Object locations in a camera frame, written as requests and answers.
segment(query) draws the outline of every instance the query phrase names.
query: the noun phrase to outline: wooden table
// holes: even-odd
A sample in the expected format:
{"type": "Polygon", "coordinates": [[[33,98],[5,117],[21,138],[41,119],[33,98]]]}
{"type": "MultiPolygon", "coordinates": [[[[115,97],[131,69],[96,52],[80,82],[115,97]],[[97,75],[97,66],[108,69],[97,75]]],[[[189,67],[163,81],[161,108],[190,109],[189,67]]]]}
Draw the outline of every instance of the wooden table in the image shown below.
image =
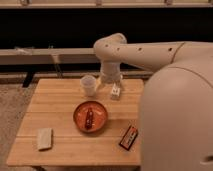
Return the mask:
{"type": "Polygon", "coordinates": [[[140,140],[130,151],[118,143],[130,125],[138,127],[140,79],[123,80],[119,101],[110,99],[112,85],[101,87],[96,97],[85,97],[79,79],[41,79],[10,151],[9,166],[139,166],[140,140]],[[82,102],[96,100],[108,110],[109,120],[99,133],[81,133],[73,112],[82,102]],[[37,151],[37,131],[53,128],[53,148],[37,151]]]}

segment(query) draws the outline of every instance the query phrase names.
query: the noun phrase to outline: white robot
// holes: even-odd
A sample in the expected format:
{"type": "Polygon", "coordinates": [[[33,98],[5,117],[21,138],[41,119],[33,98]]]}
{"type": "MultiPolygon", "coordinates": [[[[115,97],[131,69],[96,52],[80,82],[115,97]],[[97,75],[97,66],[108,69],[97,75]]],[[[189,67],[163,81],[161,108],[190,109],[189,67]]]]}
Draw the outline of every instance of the white robot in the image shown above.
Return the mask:
{"type": "Polygon", "coordinates": [[[101,80],[120,81],[120,62],[156,72],[140,102],[143,171],[213,171],[213,43],[94,44],[101,80]]]}

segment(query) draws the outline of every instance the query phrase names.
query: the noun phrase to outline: white cup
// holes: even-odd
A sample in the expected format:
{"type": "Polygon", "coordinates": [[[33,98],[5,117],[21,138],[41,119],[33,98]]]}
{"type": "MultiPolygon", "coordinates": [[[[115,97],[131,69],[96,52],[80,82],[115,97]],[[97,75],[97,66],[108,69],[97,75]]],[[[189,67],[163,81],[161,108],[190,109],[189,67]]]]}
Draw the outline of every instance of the white cup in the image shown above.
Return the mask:
{"type": "Polygon", "coordinates": [[[96,91],[96,78],[92,75],[85,75],[81,78],[81,87],[86,96],[94,96],[96,91]]]}

